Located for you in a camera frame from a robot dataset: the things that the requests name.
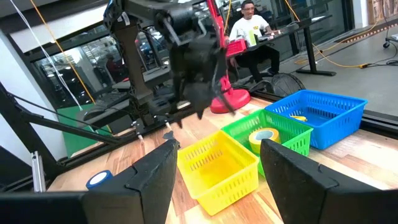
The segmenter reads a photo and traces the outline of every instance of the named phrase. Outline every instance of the black panel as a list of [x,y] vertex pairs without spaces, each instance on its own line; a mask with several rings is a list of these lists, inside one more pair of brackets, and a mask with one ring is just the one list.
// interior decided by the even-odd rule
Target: black panel
[[261,162],[285,223],[398,222],[398,190],[381,191],[268,139]]

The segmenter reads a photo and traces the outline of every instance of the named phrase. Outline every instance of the white pillar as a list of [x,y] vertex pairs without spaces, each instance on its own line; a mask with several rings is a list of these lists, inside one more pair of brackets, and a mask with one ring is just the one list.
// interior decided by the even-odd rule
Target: white pillar
[[353,0],[355,29],[366,27],[368,21],[367,0]]

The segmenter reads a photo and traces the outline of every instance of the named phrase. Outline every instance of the yellow basket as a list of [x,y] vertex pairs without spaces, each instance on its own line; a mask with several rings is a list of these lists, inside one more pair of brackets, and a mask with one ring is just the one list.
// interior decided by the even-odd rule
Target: yellow basket
[[218,131],[178,152],[177,165],[189,194],[214,215],[259,186],[259,159]]

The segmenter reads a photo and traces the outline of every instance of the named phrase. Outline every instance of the yellow cable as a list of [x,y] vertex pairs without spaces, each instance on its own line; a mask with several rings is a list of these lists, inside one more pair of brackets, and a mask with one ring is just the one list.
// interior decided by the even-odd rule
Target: yellow cable
[[224,35],[225,35],[225,32],[226,32],[226,28],[228,27],[229,13],[231,12],[231,5],[232,5],[232,0],[229,0],[228,13],[226,15],[226,21],[225,21],[225,27],[224,27]]
[[[354,36],[350,36],[350,37],[348,37],[348,38],[345,38],[344,40],[338,42],[337,44],[335,44],[335,45],[333,45],[333,46],[331,46],[331,47],[329,47],[329,48],[327,48],[327,49],[325,49],[325,50],[322,50],[322,52],[324,52],[324,51],[326,51],[326,50],[330,50],[330,49],[332,49],[333,47],[336,47],[337,45],[341,44],[342,42],[344,42],[344,41],[346,41],[346,40],[352,39],[352,38],[354,38],[354,37],[357,37],[357,36],[359,36],[359,35],[365,34],[365,33],[369,32],[369,31],[373,30],[373,28],[377,25],[377,23],[378,23],[379,21],[380,21],[380,20],[376,21],[376,23],[375,23],[370,29],[368,29],[368,30],[366,30],[366,31],[364,31],[364,32],[361,32],[361,33],[359,33],[359,34],[355,34]],[[306,63],[307,61],[308,61],[307,59],[300,59],[300,60],[295,61],[294,63],[297,64],[297,65],[300,65],[300,64]]]
[[299,17],[296,15],[296,12],[292,9],[292,7],[290,6],[289,2],[287,0],[285,0],[287,7],[289,7],[290,11],[292,11],[294,17],[296,17],[297,21],[300,22]]
[[41,18],[42,22],[44,23],[45,28],[50,32],[51,37],[53,38],[53,40],[55,41],[55,43],[57,44],[58,48],[61,50],[61,52],[63,53],[63,56],[66,58],[66,60],[68,61],[69,66],[72,68],[73,72],[75,72],[77,78],[79,79],[81,85],[83,86],[83,88],[86,90],[88,97],[90,97],[90,99],[92,100],[92,102],[95,104],[95,100],[94,98],[91,96],[90,92],[87,90],[86,85],[83,83],[83,80],[80,78],[79,74],[77,73],[75,67],[72,65],[71,61],[69,61],[66,53],[63,51],[61,45],[58,43],[57,39],[55,38],[53,32],[51,31],[49,25],[47,25],[47,23],[45,22],[42,14],[40,13],[39,9],[36,7],[35,3],[33,2],[33,0],[30,0],[30,2],[32,3],[33,7],[35,8],[36,12],[38,13],[39,17]]
[[[289,2],[288,2],[287,0],[285,0],[285,2],[286,2],[287,7],[289,7],[290,11],[292,11],[292,13],[293,13],[293,15],[295,16],[295,18],[300,22],[299,17],[296,15],[296,13],[294,12],[294,10],[293,10],[292,7],[290,6]],[[330,49],[332,49],[333,47],[336,47],[338,44],[340,44],[340,43],[337,43],[337,44],[335,44],[334,46],[332,46],[332,47],[330,47],[330,48],[328,48],[328,49],[326,49],[326,50],[330,50]],[[328,60],[328,61],[329,61],[330,63],[332,63],[333,65],[337,65],[337,66],[343,67],[343,68],[361,68],[361,67],[363,67],[364,65],[366,65],[366,64],[361,64],[361,65],[340,65],[340,64],[338,64],[338,63],[336,63],[336,62],[331,61],[331,60],[328,59],[326,56],[324,56],[324,55],[321,53],[321,50],[319,50],[318,47],[315,46],[315,44],[312,44],[312,45],[318,50],[318,53],[315,54],[314,57],[317,56],[318,54],[320,54],[320,55],[322,55],[323,58],[325,58],[326,60]]]

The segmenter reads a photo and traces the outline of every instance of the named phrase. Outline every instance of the glasses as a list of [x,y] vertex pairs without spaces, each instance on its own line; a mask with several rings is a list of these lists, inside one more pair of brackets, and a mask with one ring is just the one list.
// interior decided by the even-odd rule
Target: glasses
[[247,7],[247,8],[244,8],[243,10],[245,10],[245,11],[254,11],[254,7]]

